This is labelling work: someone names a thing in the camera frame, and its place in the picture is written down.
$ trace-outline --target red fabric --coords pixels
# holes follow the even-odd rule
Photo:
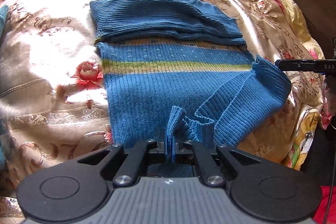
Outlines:
[[[322,201],[321,204],[315,214],[314,220],[318,224],[322,224],[324,214],[326,212],[327,204],[328,204],[328,197],[329,197],[329,186],[321,186],[322,189]],[[333,188],[333,196],[331,199],[331,205],[328,215],[328,224],[336,224],[336,187]]]

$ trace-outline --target beige satin fabric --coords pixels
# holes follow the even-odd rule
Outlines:
[[[91,0],[0,1],[10,7],[0,49],[0,118],[8,129],[1,136],[7,158],[1,185],[8,190],[28,174],[105,146],[112,138],[93,46]],[[204,1],[236,18],[253,54],[273,62],[312,58],[303,45],[311,37],[291,0]],[[321,109],[318,75],[290,72],[288,77],[293,83],[288,102],[240,149],[281,162],[294,143],[301,109]]]

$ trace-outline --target blue sweater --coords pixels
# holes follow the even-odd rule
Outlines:
[[[90,6],[116,143],[132,147],[154,138],[172,149],[175,137],[236,145],[287,100],[288,77],[267,60],[254,60],[241,47],[235,20],[213,5],[98,0]],[[145,38],[125,40],[133,37]]]

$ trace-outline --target knit sweater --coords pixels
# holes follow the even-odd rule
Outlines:
[[[120,41],[96,44],[102,58],[111,128],[116,143],[132,147],[139,139],[154,138],[167,140],[172,150],[175,137],[197,140],[208,147],[218,143],[236,145],[287,100],[291,89],[288,77],[267,60],[259,56],[254,60],[245,47],[239,46],[241,41],[228,34],[236,23],[226,20],[228,16],[225,14],[218,17],[222,18],[224,31],[221,37],[214,39],[217,42],[214,44],[186,41],[184,29],[176,29],[174,24],[167,23],[165,29],[156,29],[155,24],[151,25],[150,18],[143,16],[142,10],[132,9],[134,5],[138,7],[136,1],[123,0],[118,2],[118,7],[111,0],[99,2],[99,6],[93,3],[90,6],[100,41]],[[189,17],[194,18],[196,13],[188,10],[189,3],[193,1],[185,1],[187,5],[180,5],[176,12],[169,8],[170,0],[151,0],[148,6],[156,11],[157,5],[161,7],[164,2],[172,22],[179,21],[180,26],[185,25],[188,29],[189,22],[193,20]],[[114,19],[117,21],[114,10],[133,13],[123,13],[124,25],[114,25]],[[200,9],[197,13],[204,15]],[[180,18],[181,15],[186,17],[185,21]],[[210,30],[211,18],[216,17],[214,7],[207,10],[206,16],[199,16],[199,29]],[[148,21],[147,26],[151,27],[141,29],[142,19]],[[157,35],[162,31],[162,36],[174,33],[180,40],[120,38],[134,35],[135,29],[144,34],[155,30]],[[194,35],[209,37],[217,35],[217,32],[191,34],[193,38]]]

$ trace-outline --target black cable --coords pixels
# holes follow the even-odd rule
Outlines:
[[[330,209],[330,205],[331,205],[331,199],[332,199],[332,196],[333,196],[333,188],[334,188],[334,180],[335,180],[335,170],[336,170],[336,146],[335,146],[335,159],[334,159],[334,168],[333,168],[333,178],[332,178],[332,182],[331,182],[331,186],[330,186],[330,191],[329,191],[328,205],[327,205],[327,209],[325,210],[325,214],[324,214],[324,218],[323,218],[322,224],[327,224],[329,209]]]

